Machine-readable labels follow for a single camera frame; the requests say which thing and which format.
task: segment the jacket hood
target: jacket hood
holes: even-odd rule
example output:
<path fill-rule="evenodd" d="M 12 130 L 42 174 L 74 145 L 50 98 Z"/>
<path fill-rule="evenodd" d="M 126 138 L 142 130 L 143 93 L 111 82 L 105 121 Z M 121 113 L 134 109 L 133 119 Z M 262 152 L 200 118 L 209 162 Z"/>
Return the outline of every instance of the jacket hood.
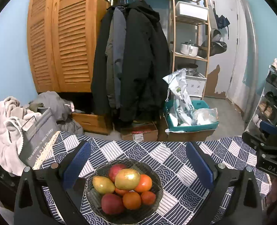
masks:
<path fill-rule="evenodd" d="M 154 11 L 152 7 L 147 4 L 144 0 L 135 1 L 131 4 L 126 5 L 129 9 L 135 9 L 140 13 L 143 13 L 151 22 L 159 22 L 159 13 Z"/>

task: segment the brown patch on door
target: brown patch on door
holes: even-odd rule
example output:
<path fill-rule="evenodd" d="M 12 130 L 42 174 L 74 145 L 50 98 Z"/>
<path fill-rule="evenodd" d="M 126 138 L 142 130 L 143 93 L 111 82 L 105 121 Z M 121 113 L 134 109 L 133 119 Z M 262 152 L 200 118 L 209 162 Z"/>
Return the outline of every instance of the brown patch on door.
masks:
<path fill-rule="evenodd" d="M 220 94 L 215 92 L 216 85 L 218 84 L 219 72 L 220 65 L 218 64 L 216 68 L 207 75 L 206 88 L 204 93 L 205 97 L 226 99 L 226 92 L 221 92 Z"/>

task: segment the tablecloth lace trim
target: tablecloth lace trim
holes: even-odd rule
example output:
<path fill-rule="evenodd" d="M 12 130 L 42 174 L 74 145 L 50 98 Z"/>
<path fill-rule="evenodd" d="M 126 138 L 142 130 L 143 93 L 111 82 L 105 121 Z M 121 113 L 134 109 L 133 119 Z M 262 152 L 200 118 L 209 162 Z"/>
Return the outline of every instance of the tablecloth lace trim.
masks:
<path fill-rule="evenodd" d="M 58 137 L 58 135 L 60 134 L 60 131 L 57 131 L 51 138 L 51 140 L 47 143 L 46 147 L 44 148 L 44 150 L 42 151 L 40 157 L 36 160 L 34 166 L 33 166 L 33 170 L 38 170 L 40 169 L 40 166 L 42 165 L 43 161 L 45 161 L 47 159 L 48 154 L 52 151 L 52 147 Z"/>

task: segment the black coat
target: black coat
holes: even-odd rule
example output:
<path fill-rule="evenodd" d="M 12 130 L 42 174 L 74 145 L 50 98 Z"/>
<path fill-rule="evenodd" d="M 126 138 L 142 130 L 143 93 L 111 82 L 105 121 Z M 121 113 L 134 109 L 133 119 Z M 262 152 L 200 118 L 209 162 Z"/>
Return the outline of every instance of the black coat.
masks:
<path fill-rule="evenodd" d="M 122 121 L 136 112 L 158 110 L 167 97 L 170 52 L 159 13 L 144 0 L 126 8 L 126 39 L 121 79 Z"/>
<path fill-rule="evenodd" d="M 110 112 L 106 93 L 105 49 L 114 7 L 102 19 L 95 51 L 91 84 L 94 113 Z M 126 39 L 121 77 L 122 121 L 132 121 L 137 111 L 153 111 L 162 107 L 168 84 L 162 79 L 169 74 L 170 53 L 167 39 L 159 23 L 159 13 L 145 1 L 126 5 Z"/>

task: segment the shelving unit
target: shelving unit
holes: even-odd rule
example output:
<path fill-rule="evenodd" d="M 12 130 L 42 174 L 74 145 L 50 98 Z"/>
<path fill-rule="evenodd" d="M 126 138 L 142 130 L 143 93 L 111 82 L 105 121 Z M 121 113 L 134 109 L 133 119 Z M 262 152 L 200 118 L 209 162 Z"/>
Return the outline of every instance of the shelving unit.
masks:
<path fill-rule="evenodd" d="M 204 6 L 208 8 L 207 0 L 188 0 L 190 2 L 195 2 L 197 5 L 200 5 L 200 1 L 204 1 Z M 193 60 L 199 60 L 199 61 L 204 61 L 206 63 L 206 71 L 205 71 L 205 77 L 207 78 L 207 72 L 208 72 L 208 61 L 209 61 L 209 53 L 210 53 L 210 22 L 209 22 L 209 15 L 207 15 L 207 21 L 202 22 L 198 19 L 194 18 L 189 18 L 185 16 L 176 16 L 175 13 L 175 0 L 173 0 L 173 14 L 171 15 L 171 21 L 173 22 L 173 49 L 171 50 L 171 53 L 173 54 L 173 62 L 172 62 L 172 72 L 175 70 L 175 58 L 180 57 L 180 58 L 187 58 L 187 59 L 193 59 Z M 199 56 L 189 56 L 182 54 L 180 52 L 176 52 L 176 22 L 180 23 L 186 23 L 189 25 L 197 26 L 197 33 L 196 33 L 196 43 L 199 45 L 199 38 L 200 38 L 200 26 L 201 25 L 208 25 L 208 44 L 207 47 L 203 47 L 202 49 L 207 50 L 207 57 L 206 58 L 201 58 Z M 204 92 L 205 92 L 206 84 L 202 93 L 202 97 L 204 97 Z"/>
<path fill-rule="evenodd" d="M 271 66 L 269 67 L 268 74 L 269 74 L 270 71 L 277 74 L 277 70 L 275 70 L 275 69 L 272 68 Z M 258 114 L 258 115 L 261 117 L 261 119 L 262 119 L 263 121 L 268 121 L 268 122 L 269 122 L 270 124 L 272 124 L 272 125 L 276 125 L 276 124 L 277 124 L 277 106 L 274 105 L 273 102 L 271 102 L 270 100 L 268 100 L 268 99 L 265 97 L 265 94 L 266 94 L 267 92 L 269 92 L 269 91 L 273 92 L 273 94 L 277 96 L 277 87 L 275 87 L 273 84 L 271 84 L 270 82 L 268 82 L 268 81 L 266 80 L 265 85 L 264 85 L 264 89 L 263 89 L 262 94 L 261 94 L 261 97 L 260 97 L 260 100 L 259 100 L 259 102 L 258 102 L 258 104 L 257 104 L 257 107 L 256 107 L 256 109 L 255 109 L 255 111 L 254 111 L 254 113 L 253 113 L 253 116 L 252 116 L 252 118 L 251 118 L 251 120 L 250 120 L 250 122 L 248 123 L 248 126 L 247 126 L 247 128 L 246 128 L 246 131 L 249 131 L 250 133 L 256 135 L 257 137 L 262 138 L 263 140 L 265 140 L 263 134 L 260 132 L 259 128 L 256 127 L 256 125 L 255 125 L 255 123 L 252 121 L 252 119 L 253 119 L 253 117 L 254 117 L 255 114 Z M 260 105 L 262 102 L 266 102 L 268 106 L 271 106 L 271 107 L 272 107 L 273 114 L 274 114 L 274 117 L 273 117 L 272 119 L 268 119 L 268 118 L 265 116 L 265 114 L 260 110 L 259 105 Z"/>

